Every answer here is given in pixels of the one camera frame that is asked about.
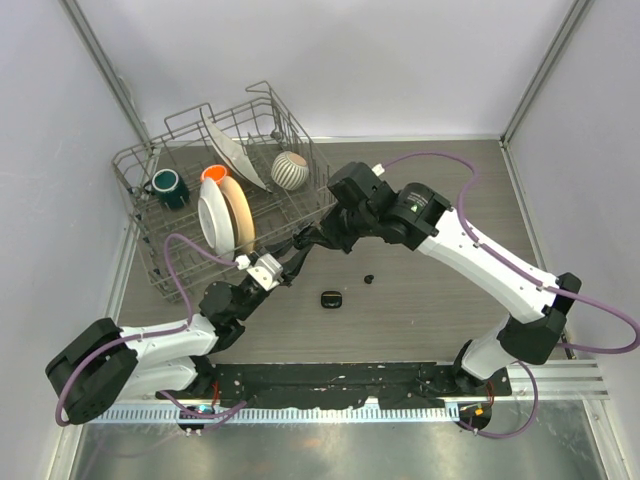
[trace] dish rack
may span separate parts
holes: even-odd
[[[209,103],[202,103],[166,117],[167,133],[122,150],[113,159],[116,178],[126,191],[129,215],[139,232],[138,252],[149,282],[171,302],[179,300],[180,294],[165,264],[167,235],[181,233],[212,252],[198,219],[200,174],[206,167],[224,162],[209,140],[203,116],[242,145],[271,191],[231,172],[251,208],[256,249],[286,240],[299,225],[318,219],[335,201],[326,188],[331,175],[329,163],[269,83],[256,83],[245,90],[252,99],[227,110],[214,113]],[[283,151],[301,155],[309,166],[309,179],[293,192],[271,179],[271,165]],[[189,188],[190,202],[180,210],[168,210],[145,192],[145,183],[163,168],[176,170]],[[181,283],[192,295],[201,294],[215,279],[233,282],[245,275],[235,267],[206,259],[182,242],[173,242],[169,255]]]

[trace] orange cup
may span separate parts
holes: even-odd
[[[220,185],[222,179],[227,175],[229,175],[229,170],[224,165],[211,165],[200,174],[200,183],[204,182],[205,178],[211,178],[217,185]]]

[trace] gray floor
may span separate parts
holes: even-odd
[[[496,404],[491,430],[513,431],[530,409],[528,402]],[[606,478],[581,402],[543,402],[530,430],[511,440],[474,437],[452,423],[229,425],[200,438],[179,432],[175,425],[88,425],[71,478]]]
[[[534,262],[498,142],[340,143],[320,148],[334,167],[349,161],[375,165],[418,150],[473,160],[482,178],[466,203],[469,219]],[[450,160],[416,158],[397,165],[385,178],[398,189],[420,181],[455,201],[469,172]],[[367,274],[375,275],[372,285],[363,282]],[[319,296],[324,290],[340,290],[343,307],[322,309]],[[200,299],[192,300],[197,304]],[[493,298],[439,262],[402,246],[364,239],[348,256],[315,249],[294,286],[278,289],[246,322],[245,335],[216,360],[451,361],[464,342],[485,333],[504,314]],[[119,323],[142,326],[184,316],[183,305],[168,303],[149,286],[136,256]]]

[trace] black mount plate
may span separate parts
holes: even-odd
[[[378,399],[382,409],[441,407],[438,397],[485,396],[485,387],[465,395],[451,365],[434,363],[217,364],[223,407],[246,400],[253,408],[344,409]],[[495,396],[511,395],[506,369],[491,378]]]

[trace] white plate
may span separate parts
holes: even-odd
[[[204,125],[209,133],[209,140],[211,140],[213,148],[218,152],[218,155],[222,157],[224,163],[226,163],[232,171],[246,178],[254,185],[269,191],[253,168],[249,157],[244,154],[242,146],[222,133],[202,111],[200,113],[202,114]]]
[[[200,187],[198,217],[204,238],[213,251],[225,260],[233,260],[235,238],[227,204],[216,182],[205,178]]]

